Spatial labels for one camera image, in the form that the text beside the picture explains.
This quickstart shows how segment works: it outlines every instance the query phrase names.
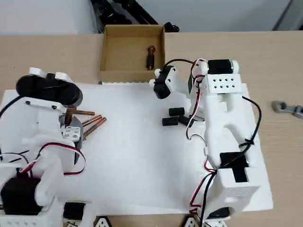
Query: light wood surface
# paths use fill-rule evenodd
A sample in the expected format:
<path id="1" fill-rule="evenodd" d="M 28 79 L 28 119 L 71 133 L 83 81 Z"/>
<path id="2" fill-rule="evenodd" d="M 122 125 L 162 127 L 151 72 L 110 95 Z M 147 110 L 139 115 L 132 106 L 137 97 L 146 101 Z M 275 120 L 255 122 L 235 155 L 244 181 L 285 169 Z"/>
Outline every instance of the light wood surface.
<path id="1" fill-rule="evenodd" d="M 74 81 L 97 83 L 102 35 L 0 37 L 0 95 L 14 88 L 28 67 L 67 72 Z M 303 32 L 178 33 L 165 35 L 166 59 L 229 58 L 262 108 L 260 138 L 275 208 L 241 213 L 232 227 L 300 226 L 303 196 L 303 120 L 277 114 L 270 102 L 303 105 Z M 185 76 L 186 63 L 176 64 Z M 111 217 L 114 227 L 178 227 L 182 215 Z"/>

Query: open cardboard box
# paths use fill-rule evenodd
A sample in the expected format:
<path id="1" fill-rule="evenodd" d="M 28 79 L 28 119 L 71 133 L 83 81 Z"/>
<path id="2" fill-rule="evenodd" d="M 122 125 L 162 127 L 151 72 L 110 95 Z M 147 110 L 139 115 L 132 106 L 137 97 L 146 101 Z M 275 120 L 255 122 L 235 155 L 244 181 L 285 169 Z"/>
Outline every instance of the open cardboard box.
<path id="1" fill-rule="evenodd" d="M 147 48 L 153 45 L 155 69 L 165 61 L 164 28 L 161 25 L 107 25 L 103 39 L 102 82 L 148 82 L 154 70 L 146 68 Z"/>

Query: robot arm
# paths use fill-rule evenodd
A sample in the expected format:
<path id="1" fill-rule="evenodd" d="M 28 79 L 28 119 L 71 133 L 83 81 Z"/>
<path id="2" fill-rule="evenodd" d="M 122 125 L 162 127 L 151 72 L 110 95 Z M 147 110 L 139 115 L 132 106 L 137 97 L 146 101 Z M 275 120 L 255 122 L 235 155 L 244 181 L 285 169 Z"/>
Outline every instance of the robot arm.
<path id="1" fill-rule="evenodd" d="M 14 111 L 1 115 L 2 127 L 18 127 L 14 135 L 9 131 L 1 135 L 1 156 L 9 161 L 6 153 L 28 150 L 23 156 L 30 162 L 27 166 L 0 163 L 0 203 L 4 210 L 0 226 L 61 227 L 64 202 L 56 193 L 66 172 L 73 174 L 82 155 L 83 127 L 68 114 L 68 108 L 81 104 L 82 92 L 67 74 L 44 73 L 36 68 L 19 79 L 16 91 L 22 97 L 16 104 L 22 117 Z M 12 143 L 12 138 L 21 140 Z M 92 226 L 94 218 L 92 205 L 87 204 L 83 225 Z"/>
<path id="2" fill-rule="evenodd" d="M 249 142 L 245 153 L 241 153 L 246 148 L 241 145 L 251 139 L 256 126 L 247 119 L 247 103 L 242 97 L 246 85 L 241 82 L 237 61 L 198 59 L 193 64 L 187 86 L 180 85 L 174 68 L 163 69 L 160 75 L 156 70 L 157 79 L 151 80 L 150 85 L 154 86 L 160 99 L 174 91 L 186 94 L 192 104 L 189 114 L 195 112 L 194 119 L 205 121 L 207 146 L 204 153 L 215 174 L 206 196 L 205 209 L 198 210 L 198 214 L 203 213 L 203 220 L 225 220 L 242 211 L 272 209 L 271 191 L 258 137 Z M 239 149 L 222 151 L 227 146 L 220 141 L 224 128 L 229 129 Z"/>

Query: brass screw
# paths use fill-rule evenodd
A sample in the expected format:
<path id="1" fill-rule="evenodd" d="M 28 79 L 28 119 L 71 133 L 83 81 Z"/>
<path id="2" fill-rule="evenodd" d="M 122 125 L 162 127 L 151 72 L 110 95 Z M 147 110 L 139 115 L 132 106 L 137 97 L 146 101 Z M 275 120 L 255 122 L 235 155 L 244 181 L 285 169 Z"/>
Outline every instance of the brass screw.
<path id="1" fill-rule="evenodd" d="M 152 70 L 155 66 L 155 52 L 156 48 L 155 46 L 149 46 L 147 48 L 148 55 L 147 55 L 147 69 Z"/>

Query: black wire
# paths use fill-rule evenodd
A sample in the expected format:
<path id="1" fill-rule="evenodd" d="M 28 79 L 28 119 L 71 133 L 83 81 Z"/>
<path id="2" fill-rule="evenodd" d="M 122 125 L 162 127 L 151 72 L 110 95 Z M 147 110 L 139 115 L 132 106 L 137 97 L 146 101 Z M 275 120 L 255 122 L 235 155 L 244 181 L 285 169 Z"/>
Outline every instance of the black wire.
<path id="1" fill-rule="evenodd" d="M 211 225 L 209 225 L 207 222 L 204 222 L 204 224 L 208 225 L 209 227 L 212 227 Z"/>
<path id="2" fill-rule="evenodd" d="M 27 153 L 27 152 L 29 152 L 29 150 L 22 151 L 22 152 L 17 153 L 17 154 L 22 155 L 22 154 L 25 154 L 25 153 Z M 11 161 L 9 161 L 9 162 L 12 163 L 12 162 L 17 162 L 17 161 L 19 161 L 19 160 L 21 160 L 21 158 L 16 158 L 16 159 L 11 160 Z"/>
<path id="3" fill-rule="evenodd" d="M 176 59 L 172 59 L 172 60 L 168 61 L 167 63 L 165 63 L 162 70 L 174 61 L 183 61 L 183 62 L 187 62 L 187 63 L 190 63 L 190 64 L 194 64 L 193 61 L 190 61 L 190 60 L 187 60 L 187 59 L 182 59 L 182 58 L 176 58 Z"/>
<path id="4" fill-rule="evenodd" d="M 71 223 L 70 221 L 68 221 L 67 224 L 70 224 L 70 225 L 72 225 L 72 226 L 78 227 L 76 224 L 73 224 L 73 223 Z"/>
<path id="5" fill-rule="evenodd" d="M 260 106 L 259 106 L 256 102 L 252 101 L 252 100 L 249 99 L 249 98 L 246 98 L 246 97 L 244 97 L 244 96 L 242 96 L 242 98 L 243 98 L 244 100 L 249 101 L 249 102 L 251 102 L 252 104 L 254 104 L 254 105 L 257 107 L 257 109 L 258 109 L 259 117 L 258 117 L 258 121 L 257 121 L 257 124 L 256 124 L 256 128 L 255 128 L 255 130 L 254 130 L 254 132 L 253 132 L 251 138 L 250 138 L 249 140 L 248 140 L 248 139 L 245 139 L 245 142 L 239 145 L 239 148 L 246 146 L 245 149 L 244 149 L 242 152 L 240 152 L 239 155 L 238 155 L 237 157 L 235 157 L 233 160 L 231 160 L 230 162 L 224 164 L 223 166 L 220 166 L 219 168 L 223 168 L 223 167 L 225 167 L 225 166 L 227 166 L 227 165 L 230 165 L 230 164 L 233 163 L 234 161 L 238 160 L 240 157 L 244 156 L 245 153 L 249 150 L 249 148 L 250 148 L 252 145 L 254 145 L 254 139 L 255 139 L 255 137 L 256 137 L 256 135 L 257 135 L 257 132 L 258 132 L 258 130 L 259 130 L 259 127 L 260 127 L 260 123 L 261 123 L 261 119 L 262 119 L 262 111 L 261 111 Z"/>
<path id="6" fill-rule="evenodd" d="M 39 91 L 43 91 L 46 89 L 52 89 L 52 88 L 60 88 L 60 87 L 65 87 L 68 84 L 62 84 L 62 85 L 57 85 L 57 86 L 50 86 L 50 87 L 44 87 L 42 89 L 37 89 L 36 91 L 32 92 L 31 94 L 34 94 L 35 92 L 39 92 Z M 15 102 L 17 102 L 18 100 L 22 99 L 24 96 L 18 96 L 16 98 L 14 98 L 12 101 L 10 101 L 1 111 L 0 111 L 0 118 L 2 117 L 3 113 L 9 108 L 11 107 Z"/>
<path id="7" fill-rule="evenodd" d="M 203 224 L 203 217 L 204 217 L 204 212 L 205 212 L 205 207 L 206 207 L 207 192 L 208 192 L 210 183 L 212 182 L 212 180 L 216 176 L 216 174 L 217 174 L 217 171 L 214 172 L 211 175 L 211 177 L 209 178 L 209 180 L 207 182 L 207 185 L 205 187 L 205 191 L 204 191 L 204 195 L 203 195 L 203 203 L 202 203 L 202 207 L 201 207 L 202 210 L 201 210 L 201 218 L 200 218 L 200 224 L 199 224 L 200 227 L 202 227 L 202 224 Z"/>
<path id="8" fill-rule="evenodd" d="M 27 162 L 27 164 L 29 164 L 29 161 L 28 161 L 27 157 L 25 157 L 22 154 L 13 153 L 13 152 L 7 152 L 7 153 L 4 153 L 4 154 L 10 154 L 10 155 L 16 155 L 17 154 L 17 155 L 20 155 Z M 33 171 L 32 170 L 29 171 L 29 174 L 30 174 L 30 177 L 33 178 Z"/>
<path id="9" fill-rule="evenodd" d="M 16 98 L 14 98 L 13 100 L 11 100 L 1 111 L 0 111 L 0 118 L 2 117 L 2 115 L 4 114 L 4 112 L 10 107 L 12 106 L 15 102 L 17 102 L 18 100 L 22 99 L 23 96 L 18 96 Z"/>

